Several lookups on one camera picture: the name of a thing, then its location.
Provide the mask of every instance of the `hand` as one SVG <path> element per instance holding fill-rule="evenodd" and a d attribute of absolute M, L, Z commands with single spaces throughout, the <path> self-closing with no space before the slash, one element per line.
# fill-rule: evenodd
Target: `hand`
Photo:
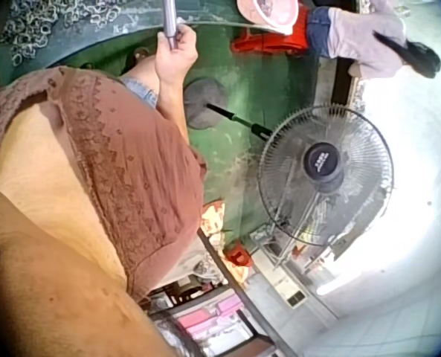
<path fill-rule="evenodd" d="M 155 54 L 155 71 L 161 86 L 182 88 L 185 76 L 197 60 L 196 33 L 186 25 L 178 26 L 178 48 L 170 49 L 164 33 L 158 33 L 158 50 Z"/>

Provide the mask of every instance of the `electric fan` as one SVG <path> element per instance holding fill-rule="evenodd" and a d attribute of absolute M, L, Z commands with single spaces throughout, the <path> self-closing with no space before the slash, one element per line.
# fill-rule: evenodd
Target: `electric fan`
<path fill-rule="evenodd" d="M 282 232 L 323 246 L 350 232 L 362 234 L 385 212 L 393 162 L 381 133 L 363 115 L 339 105 L 314 106 L 289 115 L 272 132 L 223 109 L 226 91 L 218 82 L 199 81 L 184 91 L 189 126 L 205 129 L 224 117 L 266 141 L 260 196 Z"/>

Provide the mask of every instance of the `red object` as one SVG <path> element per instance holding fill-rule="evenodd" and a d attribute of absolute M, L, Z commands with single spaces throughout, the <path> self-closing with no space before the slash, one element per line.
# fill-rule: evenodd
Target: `red object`
<path fill-rule="evenodd" d="M 283 52 L 305 51 L 309 48 L 306 39 L 306 20 L 308 19 L 308 8 L 300 7 L 297 20 L 293 25 L 293 33 L 285 36 L 279 33 L 250 34 L 249 29 L 238 39 L 235 39 L 230 48 L 232 52 L 261 52 L 264 54 L 275 54 Z"/>
<path fill-rule="evenodd" d="M 242 243 L 237 240 L 235 245 L 223 252 L 225 258 L 235 264 L 236 266 L 252 266 L 253 260 L 251 260 L 250 254 L 243 248 Z"/>

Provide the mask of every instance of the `metal pole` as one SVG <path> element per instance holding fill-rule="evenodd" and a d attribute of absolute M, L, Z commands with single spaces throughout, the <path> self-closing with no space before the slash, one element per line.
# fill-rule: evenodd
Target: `metal pole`
<path fill-rule="evenodd" d="M 162 0 L 162 10 L 164 14 L 164 34 L 169 41 L 170 49 L 177 48 L 177 14 L 176 0 Z"/>
<path fill-rule="evenodd" d="M 257 321 L 257 323 L 261 326 L 261 328 L 266 332 L 266 334 L 271 338 L 276 347 L 284 353 L 286 357 L 297 357 L 297 354 L 291 349 L 291 347 L 281 338 L 278 334 L 277 330 L 273 328 L 273 326 L 265 319 L 260 310 L 255 306 L 253 301 L 250 300 L 246 292 L 242 289 L 242 287 L 235 280 L 234 276 L 230 273 L 228 268 L 222 262 L 222 259 L 217 254 L 215 248 L 210 244 L 210 240 L 207 236 L 205 236 L 204 231 L 199 228 L 197 230 L 197 234 L 199 235 L 200 240 L 205 245 L 205 249 L 207 249 L 208 253 L 212 256 L 213 261 L 219 267 L 220 271 L 224 275 L 225 279 L 227 279 L 230 287 L 236 292 L 239 299 L 243 302 L 247 310 L 251 313 L 253 318 Z"/>

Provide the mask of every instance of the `blue jeans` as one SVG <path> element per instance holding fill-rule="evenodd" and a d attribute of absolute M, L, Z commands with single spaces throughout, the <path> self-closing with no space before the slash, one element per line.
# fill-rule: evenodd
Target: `blue jeans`
<path fill-rule="evenodd" d="M 158 96 L 152 91 L 152 89 L 147 88 L 143 83 L 133 78 L 121 78 L 121 82 L 123 82 L 130 91 L 136 94 L 148 106 L 155 109 L 155 106 L 158 103 Z"/>
<path fill-rule="evenodd" d="M 321 6 L 309 11 L 306 22 L 306 38 L 309 47 L 322 57 L 329 58 L 327 39 L 330 28 L 329 7 Z"/>

